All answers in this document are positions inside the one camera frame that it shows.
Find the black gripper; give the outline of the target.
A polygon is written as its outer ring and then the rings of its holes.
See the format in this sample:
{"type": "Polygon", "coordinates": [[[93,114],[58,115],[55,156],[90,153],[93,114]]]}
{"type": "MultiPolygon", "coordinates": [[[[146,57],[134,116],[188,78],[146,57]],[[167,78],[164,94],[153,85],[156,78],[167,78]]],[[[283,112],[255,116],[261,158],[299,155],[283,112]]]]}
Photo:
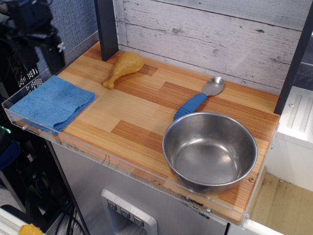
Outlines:
{"type": "Polygon", "coordinates": [[[8,17],[1,27],[6,30],[6,40],[22,65],[34,67],[39,58],[34,47],[40,47],[52,74],[66,65],[65,45],[58,30],[51,25],[51,0],[2,0],[0,13],[8,17]]]}

